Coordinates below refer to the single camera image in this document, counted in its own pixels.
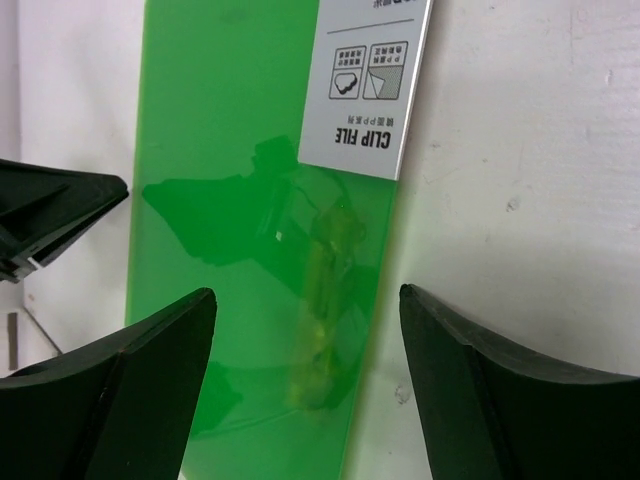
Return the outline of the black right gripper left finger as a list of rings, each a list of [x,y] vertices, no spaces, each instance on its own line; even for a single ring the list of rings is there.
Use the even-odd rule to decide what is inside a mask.
[[[214,336],[212,289],[1,381],[4,479],[176,479]]]

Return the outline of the green folder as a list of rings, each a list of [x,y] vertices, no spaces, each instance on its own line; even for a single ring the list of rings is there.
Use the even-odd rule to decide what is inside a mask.
[[[146,3],[127,314],[218,304],[187,478],[340,477],[431,9]]]

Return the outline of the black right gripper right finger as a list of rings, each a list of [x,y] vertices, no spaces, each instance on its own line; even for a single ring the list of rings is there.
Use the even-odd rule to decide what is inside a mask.
[[[635,479],[639,380],[524,347],[405,284],[399,313],[435,479]]]

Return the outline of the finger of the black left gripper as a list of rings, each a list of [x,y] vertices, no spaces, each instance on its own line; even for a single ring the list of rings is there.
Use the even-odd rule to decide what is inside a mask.
[[[1,279],[57,259],[129,195],[116,175],[1,161]]]

